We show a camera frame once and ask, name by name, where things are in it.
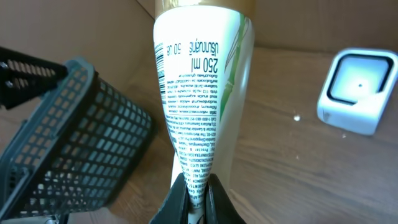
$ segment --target plastic basket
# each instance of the plastic basket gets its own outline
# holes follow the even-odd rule
[[[148,147],[155,125],[82,58],[46,93],[0,158],[0,220],[109,205]]]

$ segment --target black clip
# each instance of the black clip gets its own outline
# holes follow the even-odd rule
[[[7,110],[57,87],[65,66],[0,47],[0,105]]]

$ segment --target barcode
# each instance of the barcode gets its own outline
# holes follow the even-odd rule
[[[162,104],[166,104],[166,89],[164,83],[164,56],[163,56],[163,43],[155,47],[157,78],[159,79],[160,96],[162,97]]]

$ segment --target white speck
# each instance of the white speck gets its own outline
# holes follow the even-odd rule
[[[295,116],[293,117],[293,119],[294,119],[295,121],[300,121],[301,117],[300,117],[300,115],[295,115]]]

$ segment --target basket handle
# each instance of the basket handle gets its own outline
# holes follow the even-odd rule
[[[15,203],[17,203],[17,198],[20,196],[19,194],[22,192],[21,189],[25,186],[28,181],[29,176],[31,175],[30,171],[26,169],[24,176],[20,179],[10,197],[8,197],[6,203],[0,210],[0,222],[3,221],[5,216],[11,211],[11,208],[14,207]]]
[[[57,87],[65,66],[0,47],[0,105],[7,110]]]

